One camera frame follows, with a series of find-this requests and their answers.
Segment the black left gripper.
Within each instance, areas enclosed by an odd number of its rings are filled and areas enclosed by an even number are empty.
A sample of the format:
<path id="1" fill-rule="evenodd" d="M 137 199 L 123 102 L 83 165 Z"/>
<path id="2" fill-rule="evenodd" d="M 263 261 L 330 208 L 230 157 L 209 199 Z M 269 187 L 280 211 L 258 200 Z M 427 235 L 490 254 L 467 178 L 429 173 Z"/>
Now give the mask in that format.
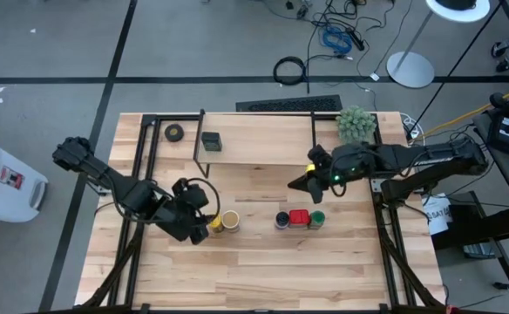
<path id="1" fill-rule="evenodd" d="M 203 208 L 209 204 L 206 192 L 191 181 L 177 181 L 172 190 L 172 198 L 158 202 L 152 221 L 179 242 L 200 244 L 209 236 L 208 217 L 218 216 L 219 209 Z"/>

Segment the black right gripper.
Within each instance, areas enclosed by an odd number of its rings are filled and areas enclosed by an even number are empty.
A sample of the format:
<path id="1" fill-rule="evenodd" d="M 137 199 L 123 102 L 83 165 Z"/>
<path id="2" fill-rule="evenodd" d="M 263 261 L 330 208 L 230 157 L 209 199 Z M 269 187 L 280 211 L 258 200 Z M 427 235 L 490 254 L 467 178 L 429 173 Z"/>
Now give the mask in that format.
<path id="1" fill-rule="evenodd" d="M 288 188 L 309 191 L 314 204 L 322 202 L 323 191 L 368 176 L 375 159 L 363 146 L 343 145 L 329 154 L 321 145 L 308 152 L 314 168 L 288 183 Z"/>

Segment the chili onion jar yellow lid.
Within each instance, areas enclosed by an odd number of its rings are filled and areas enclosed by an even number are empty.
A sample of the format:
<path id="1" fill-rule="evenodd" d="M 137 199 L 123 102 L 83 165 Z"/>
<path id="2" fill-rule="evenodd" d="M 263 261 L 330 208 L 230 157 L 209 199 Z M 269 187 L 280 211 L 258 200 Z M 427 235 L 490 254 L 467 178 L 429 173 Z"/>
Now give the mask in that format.
<path id="1" fill-rule="evenodd" d="M 225 227 L 222 223 L 221 215 L 216 215 L 213 220 L 208 224 L 211 232 L 218 234 L 224 231 Z"/>

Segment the furikake seasoning jar tan lid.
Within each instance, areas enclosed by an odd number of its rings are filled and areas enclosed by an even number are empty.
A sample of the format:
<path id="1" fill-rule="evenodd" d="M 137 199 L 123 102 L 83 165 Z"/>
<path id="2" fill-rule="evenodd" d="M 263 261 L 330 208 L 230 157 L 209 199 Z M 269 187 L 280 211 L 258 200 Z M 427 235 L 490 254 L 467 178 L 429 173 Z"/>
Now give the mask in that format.
<path id="1" fill-rule="evenodd" d="M 240 229 L 240 222 L 240 216 L 234 210 L 228 210 L 221 215 L 221 223 L 227 232 L 237 232 Z"/>

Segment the smoked paprika tin red lid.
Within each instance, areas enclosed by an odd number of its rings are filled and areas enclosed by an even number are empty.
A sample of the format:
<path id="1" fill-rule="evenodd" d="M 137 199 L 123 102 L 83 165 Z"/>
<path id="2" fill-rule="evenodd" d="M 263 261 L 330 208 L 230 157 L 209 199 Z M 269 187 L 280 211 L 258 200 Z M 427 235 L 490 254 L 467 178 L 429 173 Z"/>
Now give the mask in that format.
<path id="1" fill-rule="evenodd" d="M 306 229 L 310 224 L 310 213 L 307 209 L 291 209 L 288 212 L 289 224 L 292 229 Z"/>

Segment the oregano jar green lid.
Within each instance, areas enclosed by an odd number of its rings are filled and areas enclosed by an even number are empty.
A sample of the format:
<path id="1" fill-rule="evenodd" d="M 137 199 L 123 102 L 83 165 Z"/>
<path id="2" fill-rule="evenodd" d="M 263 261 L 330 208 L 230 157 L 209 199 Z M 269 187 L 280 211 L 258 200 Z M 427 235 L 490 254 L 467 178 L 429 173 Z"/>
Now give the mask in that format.
<path id="1" fill-rule="evenodd" d="M 320 210 L 315 210 L 309 215 L 309 228 L 320 229 L 325 223 L 326 216 Z"/>

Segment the small green potted plant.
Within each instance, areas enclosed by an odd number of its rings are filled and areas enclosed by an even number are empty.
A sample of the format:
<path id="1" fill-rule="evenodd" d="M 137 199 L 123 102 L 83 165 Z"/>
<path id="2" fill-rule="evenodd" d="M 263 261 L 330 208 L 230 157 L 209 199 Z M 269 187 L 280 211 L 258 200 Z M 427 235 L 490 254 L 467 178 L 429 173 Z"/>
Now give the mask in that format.
<path id="1" fill-rule="evenodd" d="M 376 117 L 358 106 L 342 110 L 336 116 L 338 136 L 342 143 L 371 142 L 377 127 Z"/>

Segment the dark green spice tin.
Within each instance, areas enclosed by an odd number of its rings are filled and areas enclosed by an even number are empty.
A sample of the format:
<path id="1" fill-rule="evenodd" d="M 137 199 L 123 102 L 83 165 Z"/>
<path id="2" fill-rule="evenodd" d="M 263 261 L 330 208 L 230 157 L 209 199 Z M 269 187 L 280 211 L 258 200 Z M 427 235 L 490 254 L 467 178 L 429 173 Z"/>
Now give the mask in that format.
<path id="1" fill-rule="evenodd" d="M 207 152 L 221 152 L 221 135 L 217 132 L 202 132 L 200 136 L 202 146 Z"/>

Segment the black perforated floor grille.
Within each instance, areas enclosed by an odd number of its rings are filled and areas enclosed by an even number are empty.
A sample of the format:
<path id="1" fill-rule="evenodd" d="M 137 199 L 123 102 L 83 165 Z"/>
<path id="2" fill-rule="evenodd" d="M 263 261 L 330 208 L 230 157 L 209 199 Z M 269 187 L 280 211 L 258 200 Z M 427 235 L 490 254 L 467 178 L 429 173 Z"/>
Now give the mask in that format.
<path id="1" fill-rule="evenodd" d="M 237 102 L 237 112 L 338 112 L 343 109 L 339 95 L 267 99 Z"/>

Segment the black tape roll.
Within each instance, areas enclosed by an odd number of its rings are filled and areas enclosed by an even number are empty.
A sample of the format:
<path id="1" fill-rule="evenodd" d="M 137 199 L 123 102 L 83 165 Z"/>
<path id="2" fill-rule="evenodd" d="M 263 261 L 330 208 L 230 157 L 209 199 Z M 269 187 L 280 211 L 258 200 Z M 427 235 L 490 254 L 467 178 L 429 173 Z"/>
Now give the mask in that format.
<path id="1" fill-rule="evenodd" d="M 173 123 L 168 125 L 164 130 L 164 136 L 169 142 L 178 142 L 184 138 L 185 131 L 182 125 Z"/>

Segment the white paper sign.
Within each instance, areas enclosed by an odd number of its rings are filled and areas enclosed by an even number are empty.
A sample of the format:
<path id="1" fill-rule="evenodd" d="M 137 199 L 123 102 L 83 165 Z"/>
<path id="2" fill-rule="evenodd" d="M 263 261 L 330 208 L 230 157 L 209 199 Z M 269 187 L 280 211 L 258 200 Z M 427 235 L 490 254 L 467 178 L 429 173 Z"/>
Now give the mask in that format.
<path id="1" fill-rule="evenodd" d="M 448 223 L 452 222 L 451 203 L 445 194 L 427 196 L 422 199 L 424 211 L 430 221 L 428 222 L 430 234 L 444 232 L 448 229 Z"/>

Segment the white round floor lamp stand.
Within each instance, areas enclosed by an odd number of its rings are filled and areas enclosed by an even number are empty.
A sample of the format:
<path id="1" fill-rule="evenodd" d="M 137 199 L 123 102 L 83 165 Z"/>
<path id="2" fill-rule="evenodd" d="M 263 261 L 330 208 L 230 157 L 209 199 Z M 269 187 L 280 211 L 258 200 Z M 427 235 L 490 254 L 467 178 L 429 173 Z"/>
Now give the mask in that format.
<path id="1" fill-rule="evenodd" d="M 386 64 L 389 76 L 399 85 L 419 89 L 430 85 L 435 77 L 432 63 L 413 51 L 433 15 L 459 24 L 478 22 L 491 9 L 490 0 L 424 0 L 428 13 L 404 51 L 392 54 Z"/>

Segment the black metal stand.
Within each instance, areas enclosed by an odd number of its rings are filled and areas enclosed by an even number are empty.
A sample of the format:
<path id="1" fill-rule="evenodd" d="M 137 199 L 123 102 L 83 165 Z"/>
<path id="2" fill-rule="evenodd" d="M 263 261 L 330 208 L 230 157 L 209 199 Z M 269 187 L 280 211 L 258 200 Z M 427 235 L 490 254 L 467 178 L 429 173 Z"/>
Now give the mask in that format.
<path id="1" fill-rule="evenodd" d="M 488 243 L 508 280 L 509 256 L 501 242 L 509 239 L 509 208 L 493 215 L 486 215 L 477 196 L 469 193 L 470 200 L 451 199 L 448 210 L 452 221 L 447 229 L 432 236 L 435 249 L 466 247 Z"/>

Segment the white trash bin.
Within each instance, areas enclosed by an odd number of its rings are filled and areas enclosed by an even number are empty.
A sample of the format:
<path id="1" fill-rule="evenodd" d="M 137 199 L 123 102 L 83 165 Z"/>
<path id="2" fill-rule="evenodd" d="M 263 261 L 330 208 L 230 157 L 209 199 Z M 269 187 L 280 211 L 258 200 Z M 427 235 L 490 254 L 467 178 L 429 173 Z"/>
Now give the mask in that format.
<path id="1" fill-rule="evenodd" d="M 40 213 L 49 181 L 0 147 L 0 221 L 28 222 Z"/>

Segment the wooden shelf with black frame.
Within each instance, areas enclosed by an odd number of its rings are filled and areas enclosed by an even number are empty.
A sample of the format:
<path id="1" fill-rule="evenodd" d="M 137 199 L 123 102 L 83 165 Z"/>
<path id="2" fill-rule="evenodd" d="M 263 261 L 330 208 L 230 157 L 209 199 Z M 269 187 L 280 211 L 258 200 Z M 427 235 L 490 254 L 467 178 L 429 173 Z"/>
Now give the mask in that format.
<path id="1" fill-rule="evenodd" d="M 204 165 L 305 166 L 313 147 L 309 115 L 207 113 L 200 133 L 218 133 L 219 152 L 196 140 L 193 159 Z"/>

